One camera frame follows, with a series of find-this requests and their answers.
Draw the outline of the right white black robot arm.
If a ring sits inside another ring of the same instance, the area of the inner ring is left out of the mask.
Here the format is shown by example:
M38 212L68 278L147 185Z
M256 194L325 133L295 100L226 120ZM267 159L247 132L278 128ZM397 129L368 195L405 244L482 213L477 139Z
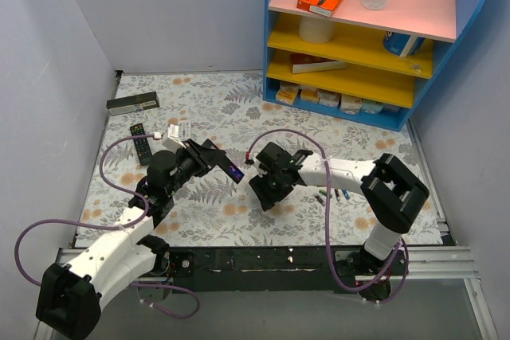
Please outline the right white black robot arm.
M360 267L378 274L390 263L394 246L407 234L430 192L392 154L373 161L325 160L310 150L290 154L275 143L245 162L257 169L249 184L264 211L285 199L295 186L330 186L367 199L377 222L359 251Z

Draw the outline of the slim black remote control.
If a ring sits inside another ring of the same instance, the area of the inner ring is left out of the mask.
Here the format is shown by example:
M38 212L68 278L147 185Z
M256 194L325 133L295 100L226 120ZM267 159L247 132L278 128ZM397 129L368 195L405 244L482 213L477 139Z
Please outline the slim black remote control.
M218 167L236 184L239 184L245 176L244 173L228 157L222 158L218 163Z

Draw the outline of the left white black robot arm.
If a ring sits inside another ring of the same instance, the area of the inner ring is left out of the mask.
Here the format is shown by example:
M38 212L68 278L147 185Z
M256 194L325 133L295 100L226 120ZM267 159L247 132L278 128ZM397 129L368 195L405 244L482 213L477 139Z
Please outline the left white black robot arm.
M67 264L45 271L36 317L69 339L85 339L103 309L140 276L169 268L168 245L151 235L173 207L173 196L193 177L226 161L210 140L169 142L153 154L147 175L112 229Z

